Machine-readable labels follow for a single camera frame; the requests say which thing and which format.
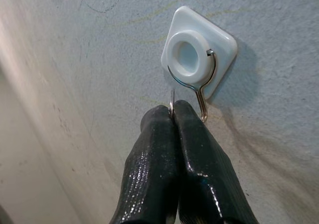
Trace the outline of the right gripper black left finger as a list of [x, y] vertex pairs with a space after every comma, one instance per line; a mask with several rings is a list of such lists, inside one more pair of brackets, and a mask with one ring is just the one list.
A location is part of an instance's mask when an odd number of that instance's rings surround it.
[[110, 224], [174, 224], [180, 186], [179, 137], [168, 108], [145, 113], [128, 155]]

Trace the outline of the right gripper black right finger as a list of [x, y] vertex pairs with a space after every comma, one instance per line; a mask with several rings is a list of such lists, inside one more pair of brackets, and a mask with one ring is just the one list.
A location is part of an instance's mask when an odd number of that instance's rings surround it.
[[175, 102], [174, 121], [184, 165], [181, 223], [253, 224], [253, 212], [229, 157], [188, 102]]

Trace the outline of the white adhesive wall hook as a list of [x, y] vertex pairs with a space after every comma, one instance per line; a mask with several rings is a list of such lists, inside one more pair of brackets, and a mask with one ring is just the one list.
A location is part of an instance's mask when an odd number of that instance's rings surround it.
[[187, 6], [172, 18], [161, 65], [182, 86], [195, 92], [201, 120], [206, 121], [210, 99], [238, 53], [236, 40]]

